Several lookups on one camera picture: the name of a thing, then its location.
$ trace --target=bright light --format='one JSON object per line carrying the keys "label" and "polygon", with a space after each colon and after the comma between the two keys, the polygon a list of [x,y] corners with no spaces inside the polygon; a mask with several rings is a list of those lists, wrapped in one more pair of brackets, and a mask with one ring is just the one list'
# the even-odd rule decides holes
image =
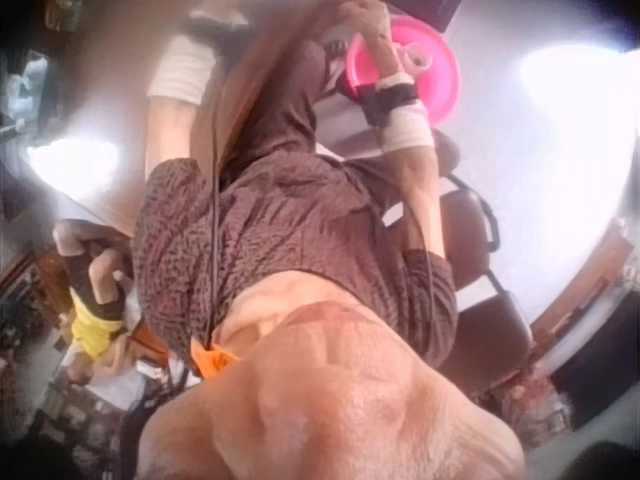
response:
{"label": "bright light", "polygon": [[547,232],[550,249],[571,251],[576,238],[597,238],[616,211],[629,173],[620,164],[631,165],[635,138],[639,87],[630,64],[624,54],[590,45],[546,48],[521,64],[525,89],[556,138],[541,159],[548,173],[539,201],[565,225]]}
{"label": "bright light", "polygon": [[118,165],[118,148],[109,142],[63,138],[29,148],[29,164],[46,183],[72,198],[104,191]]}

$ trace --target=black wristband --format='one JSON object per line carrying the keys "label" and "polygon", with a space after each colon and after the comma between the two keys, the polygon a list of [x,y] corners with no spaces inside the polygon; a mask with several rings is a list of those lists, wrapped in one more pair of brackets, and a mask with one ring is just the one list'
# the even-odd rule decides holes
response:
{"label": "black wristband", "polygon": [[420,100],[416,86],[412,83],[399,83],[388,88],[377,90],[375,85],[359,87],[362,97],[362,110],[367,123],[372,127],[385,127],[389,114],[394,108],[410,105]]}
{"label": "black wristband", "polygon": [[248,25],[232,25],[207,17],[189,17],[180,26],[180,33],[213,50],[223,51],[229,45],[244,46],[251,29]]}

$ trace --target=hand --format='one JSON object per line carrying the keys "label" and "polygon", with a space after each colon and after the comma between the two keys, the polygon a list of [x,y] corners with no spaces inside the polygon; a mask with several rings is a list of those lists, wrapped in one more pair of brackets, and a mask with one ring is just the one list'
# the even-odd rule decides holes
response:
{"label": "hand", "polygon": [[339,6],[340,20],[355,28],[369,44],[391,43],[391,18],[379,0],[346,0]]}

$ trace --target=white wrist wrap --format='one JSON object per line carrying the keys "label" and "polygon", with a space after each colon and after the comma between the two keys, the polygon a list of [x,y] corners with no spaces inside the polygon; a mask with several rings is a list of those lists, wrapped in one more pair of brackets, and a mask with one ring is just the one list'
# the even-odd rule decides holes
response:
{"label": "white wrist wrap", "polygon": [[[414,81],[409,74],[399,72],[380,80],[376,88],[389,88],[400,83],[414,83]],[[380,136],[382,151],[385,153],[403,148],[435,145],[429,126],[429,115],[420,100],[391,110],[387,126],[381,129]]]}
{"label": "white wrist wrap", "polygon": [[[246,24],[240,13],[231,11],[224,18],[215,18],[206,12],[193,10],[191,18],[208,18],[230,25]],[[186,35],[175,37],[160,60],[151,80],[147,95],[169,97],[200,105],[216,66],[216,58],[209,46],[189,39]]]}

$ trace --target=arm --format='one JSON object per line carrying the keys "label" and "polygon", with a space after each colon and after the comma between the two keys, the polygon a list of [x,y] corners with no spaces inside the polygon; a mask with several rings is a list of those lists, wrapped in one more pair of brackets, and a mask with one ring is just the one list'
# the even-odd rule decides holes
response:
{"label": "arm", "polygon": [[[342,14],[349,18],[367,42],[382,79],[377,88],[413,83],[404,73],[391,41],[386,6],[375,0],[348,2]],[[379,132],[380,146],[392,165],[404,197],[405,214],[394,225],[393,235],[403,251],[422,249],[444,257],[440,217],[438,159],[433,136],[421,102],[391,111]]]}
{"label": "arm", "polygon": [[[201,10],[190,13],[188,22],[231,25],[242,21],[233,10],[236,0],[205,0]],[[159,164],[191,156],[191,128],[202,103],[217,53],[211,44],[186,28],[167,47],[149,90],[145,178]]]}

